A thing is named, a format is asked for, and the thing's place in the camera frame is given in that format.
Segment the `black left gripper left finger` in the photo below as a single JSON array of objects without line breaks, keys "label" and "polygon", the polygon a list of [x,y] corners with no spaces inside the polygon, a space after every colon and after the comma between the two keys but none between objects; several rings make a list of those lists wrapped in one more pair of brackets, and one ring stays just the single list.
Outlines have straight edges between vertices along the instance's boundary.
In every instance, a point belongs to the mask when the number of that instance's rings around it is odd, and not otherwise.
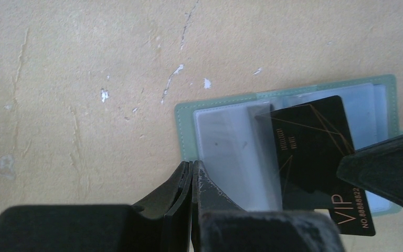
[{"label": "black left gripper left finger", "polygon": [[21,205],[0,214],[0,251],[188,251],[193,164],[133,205]]}]

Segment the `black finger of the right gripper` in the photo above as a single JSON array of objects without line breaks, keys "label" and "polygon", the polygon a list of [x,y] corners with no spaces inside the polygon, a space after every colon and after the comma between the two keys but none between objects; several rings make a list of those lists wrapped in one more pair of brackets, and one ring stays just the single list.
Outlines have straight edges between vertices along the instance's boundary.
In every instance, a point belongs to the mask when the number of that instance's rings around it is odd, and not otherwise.
[{"label": "black finger of the right gripper", "polygon": [[403,134],[344,157],[336,175],[403,207]]}]

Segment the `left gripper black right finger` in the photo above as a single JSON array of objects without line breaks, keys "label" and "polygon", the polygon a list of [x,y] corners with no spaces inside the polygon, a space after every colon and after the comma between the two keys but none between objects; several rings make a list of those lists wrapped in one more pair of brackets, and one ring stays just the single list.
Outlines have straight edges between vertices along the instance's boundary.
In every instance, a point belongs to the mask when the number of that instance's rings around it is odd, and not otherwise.
[{"label": "left gripper black right finger", "polygon": [[248,212],[193,164],[194,251],[344,251],[338,228],[310,211]]}]

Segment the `grey-green card holder wallet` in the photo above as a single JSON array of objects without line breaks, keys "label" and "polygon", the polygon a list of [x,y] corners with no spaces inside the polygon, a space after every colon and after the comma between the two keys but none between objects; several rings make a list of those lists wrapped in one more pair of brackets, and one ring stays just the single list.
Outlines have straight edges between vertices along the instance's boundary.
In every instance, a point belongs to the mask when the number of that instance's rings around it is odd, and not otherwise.
[{"label": "grey-green card holder wallet", "polygon": [[282,196],[269,119],[258,113],[330,96],[343,100],[356,150],[400,135],[392,74],[180,103],[175,120],[184,161],[201,160],[210,179],[246,211],[280,211]]}]

